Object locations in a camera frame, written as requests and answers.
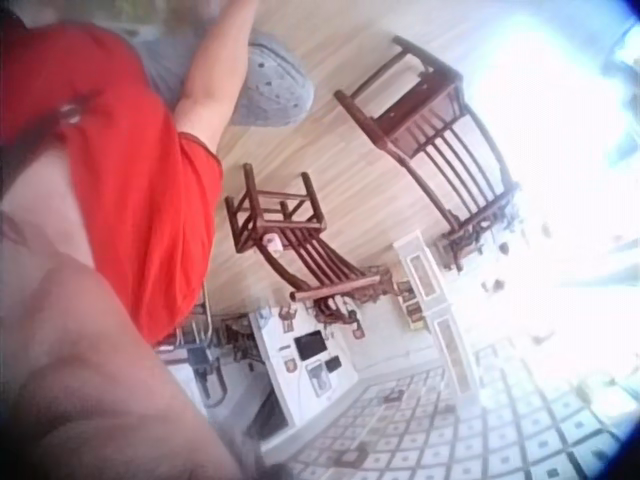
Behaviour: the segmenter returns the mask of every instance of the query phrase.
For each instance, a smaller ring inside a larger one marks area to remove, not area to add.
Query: gray pants
[[[180,99],[191,61],[207,27],[148,40],[132,40],[154,90],[173,110]],[[313,102],[314,88],[294,56],[275,38],[253,32],[249,42],[249,69],[240,93],[233,125],[282,127],[304,119]]]

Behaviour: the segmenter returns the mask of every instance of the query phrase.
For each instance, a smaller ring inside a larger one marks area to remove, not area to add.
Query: wooden chair
[[[356,300],[375,301],[386,294],[389,282],[385,275],[355,267],[320,237],[326,220],[308,173],[302,174],[305,193],[295,194],[259,190],[253,167],[245,163],[243,168],[246,191],[237,202],[232,197],[225,199],[236,252],[256,248],[280,278],[293,287],[291,300],[314,300],[319,312],[330,313],[324,302],[334,295],[349,294]],[[277,207],[266,206],[269,200],[277,201]],[[311,206],[309,216],[301,214],[307,205]],[[294,252],[313,281],[291,273],[263,244],[264,236],[273,233],[285,251]]]
[[[338,90],[335,97],[369,140],[407,170],[445,220],[450,230],[444,238],[457,269],[461,271],[461,252],[477,244],[484,232],[506,219],[518,187],[487,128],[466,103],[462,75],[402,37],[394,37],[393,43],[400,47],[396,55],[351,95]],[[381,115],[376,118],[367,116],[356,100],[408,55],[416,57],[424,67],[418,82]],[[472,121],[480,138],[489,147],[500,169],[501,185],[492,183],[474,153],[474,147],[456,130],[464,118]],[[464,218],[445,207],[427,179],[414,168],[411,161],[420,154],[435,166],[448,188],[460,200],[466,212]]]

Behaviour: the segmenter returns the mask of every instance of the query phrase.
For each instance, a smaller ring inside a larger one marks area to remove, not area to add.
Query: red shirt
[[[2,35],[3,144],[40,116],[91,92],[69,153],[96,269],[150,343],[188,315],[202,288],[222,186],[220,164],[179,134],[142,64],[120,37],[91,25]]]

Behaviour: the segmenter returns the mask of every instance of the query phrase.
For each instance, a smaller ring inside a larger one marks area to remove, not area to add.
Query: skin
[[[258,0],[232,0],[196,55],[178,131],[215,152],[247,70]],[[14,446],[47,478],[238,478],[93,258],[68,157],[43,152],[2,200],[0,390]]]

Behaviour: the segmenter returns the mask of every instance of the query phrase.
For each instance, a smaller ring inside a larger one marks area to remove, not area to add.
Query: tiled floor
[[[535,383],[510,342],[475,360],[483,407],[456,411],[442,368],[373,385],[289,464],[303,480],[568,480],[616,451],[614,431],[568,384]],[[383,404],[394,389],[403,401]]]

